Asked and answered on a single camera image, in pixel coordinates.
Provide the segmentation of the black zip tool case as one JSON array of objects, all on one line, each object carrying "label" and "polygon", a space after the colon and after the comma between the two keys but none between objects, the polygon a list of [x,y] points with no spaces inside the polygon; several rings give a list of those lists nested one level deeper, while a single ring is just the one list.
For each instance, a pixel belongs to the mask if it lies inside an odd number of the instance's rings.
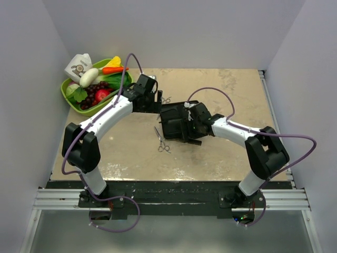
[{"label": "black zip tool case", "polygon": [[167,140],[179,140],[183,142],[182,128],[187,113],[184,110],[184,102],[168,103],[162,105],[160,124],[164,138]]}]

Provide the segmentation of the black comb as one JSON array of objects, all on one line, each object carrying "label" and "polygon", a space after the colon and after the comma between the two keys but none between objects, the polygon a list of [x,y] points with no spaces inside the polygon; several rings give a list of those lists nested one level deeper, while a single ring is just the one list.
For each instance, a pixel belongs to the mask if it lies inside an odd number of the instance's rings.
[{"label": "black comb", "polygon": [[200,141],[200,140],[189,139],[189,140],[188,140],[188,144],[201,146],[201,145],[202,145],[202,141]]}]

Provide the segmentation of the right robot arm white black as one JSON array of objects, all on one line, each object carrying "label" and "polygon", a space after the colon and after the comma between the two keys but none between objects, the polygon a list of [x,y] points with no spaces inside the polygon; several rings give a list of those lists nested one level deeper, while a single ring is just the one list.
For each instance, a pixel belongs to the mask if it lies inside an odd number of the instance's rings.
[{"label": "right robot arm white black", "polygon": [[195,132],[224,138],[245,148],[251,171],[235,190],[234,200],[240,207],[247,207],[260,186],[290,160],[288,152],[272,127],[249,128],[220,114],[211,115],[200,102],[185,102],[184,109]]}]

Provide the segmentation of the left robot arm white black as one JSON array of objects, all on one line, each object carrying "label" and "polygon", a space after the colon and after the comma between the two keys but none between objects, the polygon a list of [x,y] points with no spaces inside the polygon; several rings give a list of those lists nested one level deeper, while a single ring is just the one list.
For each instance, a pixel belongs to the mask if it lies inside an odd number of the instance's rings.
[{"label": "left robot arm white black", "polygon": [[162,107],[162,91],[155,77],[140,74],[138,80],[121,89],[95,115],[81,124],[70,123],[65,128],[62,146],[62,173],[79,174],[91,190],[90,200],[98,207],[105,206],[109,194],[98,164],[101,159],[99,142],[120,120],[131,113],[158,114]]}]

